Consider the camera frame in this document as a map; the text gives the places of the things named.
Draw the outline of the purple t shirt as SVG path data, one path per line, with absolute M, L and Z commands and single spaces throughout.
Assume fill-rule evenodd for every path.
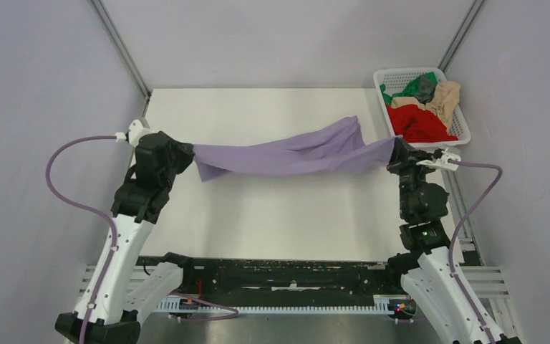
M 394 138 L 363 141 L 357 117 L 345 117 L 310 133 L 250 146 L 195 145 L 193 152 L 203 182 L 227 173 L 293 176 L 318 172 L 364 173 L 386 166 Z

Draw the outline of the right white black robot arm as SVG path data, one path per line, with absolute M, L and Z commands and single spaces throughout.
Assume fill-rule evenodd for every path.
M 385 284 L 393 292 L 406 292 L 423 311 L 443 343 L 520 343 L 505 334 L 488 314 L 469 285 L 453 255 L 464 215 L 452 235 L 446 234 L 441 219 L 448 214 L 448 192 L 429 183 L 426 176 L 437 169 L 457 171 L 459 167 L 488 168 L 496 177 L 471 207 L 474 211 L 500 180 L 501 167 L 462 161 L 447 149 L 432 153 L 411 146 L 396 137 L 387 171 L 399 178 L 400 238 L 406 253 L 387 261 Z

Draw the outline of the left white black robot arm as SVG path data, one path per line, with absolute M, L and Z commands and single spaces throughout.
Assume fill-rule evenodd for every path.
M 73 201 L 54 187 L 51 169 L 65 148 L 49 159 L 45 179 L 49 190 L 65 203 L 100 216 L 109 232 L 89 284 L 72 312 L 62 313 L 55 330 L 72 343 L 136 343 L 142 324 L 169 292 L 187 292 L 196 284 L 196 272 L 164 259 L 133 291 L 128 286 L 140 251 L 169 201 L 175 177 L 193 162 L 193 146 L 164 132 L 139 138 L 118 133 L 113 139 L 134 148 L 135 164 L 116 190 L 111 213 Z

